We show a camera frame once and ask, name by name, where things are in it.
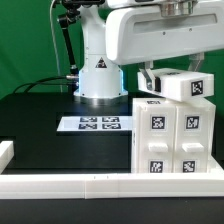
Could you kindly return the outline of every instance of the stack of white blocks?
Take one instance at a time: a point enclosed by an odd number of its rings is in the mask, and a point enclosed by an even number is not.
[[[202,81],[196,81],[189,72],[180,74],[179,78],[179,74],[162,77],[163,84],[170,82],[170,79],[179,80],[175,84],[173,82],[173,86],[167,86],[178,89],[176,98],[187,100],[185,102],[164,98],[134,99],[132,173],[207,172],[212,150],[215,105],[203,97],[205,93],[206,96],[212,95],[214,88],[211,74],[195,75],[200,76]],[[198,89],[191,88],[192,83],[196,83],[197,87],[208,78],[209,83],[199,89],[200,94],[193,94]],[[173,99],[173,92],[164,89],[164,85],[162,92],[167,92],[167,98]]]

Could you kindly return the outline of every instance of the white border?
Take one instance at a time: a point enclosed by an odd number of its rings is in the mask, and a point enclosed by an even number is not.
[[[210,173],[0,175],[0,199],[224,196],[224,171],[210,164]]]

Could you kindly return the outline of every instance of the green backdrop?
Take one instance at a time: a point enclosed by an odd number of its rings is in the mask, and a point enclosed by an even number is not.
[[[0,1],[0,98],[12,93],[21,84],[57,75],[55,55],[49,22],[51,0]],[[56,17],[64,13],[58,6],[53,10],[62,74],[69,72],[67,53]],[[79,68],[82,66],[83,40],[80,24],[70,28],[74,52]],[[187,69],[188,57],[156,61],[155,68]],[[137,65],[123,66],[125,88],[137,91]],[[215,74],[215,96],[210,99],[217,105],[219,135],[224,128],[224,51],[206,53],[202,72]],[[41,86],[35,91],[59,91],[59,87]]]

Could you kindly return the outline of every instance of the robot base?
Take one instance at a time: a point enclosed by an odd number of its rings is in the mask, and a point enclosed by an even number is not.
[[[125,103],[128,101],[128,94],[121,95],[115,98],[88,98],[84,96],[74,95],[75,102],[85,103],[90,105],[113,105],[118,103]]]

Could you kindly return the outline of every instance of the black table surface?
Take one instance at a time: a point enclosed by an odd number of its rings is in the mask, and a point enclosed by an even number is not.
[[[62,116],[127,116],[131,104],[94,107],[59,93],[0,101],[0,141],[13,140],[6,174],[127,173],[131,133],[64,133]],[[224,223],[224,198],[0,200],[0,223]]]

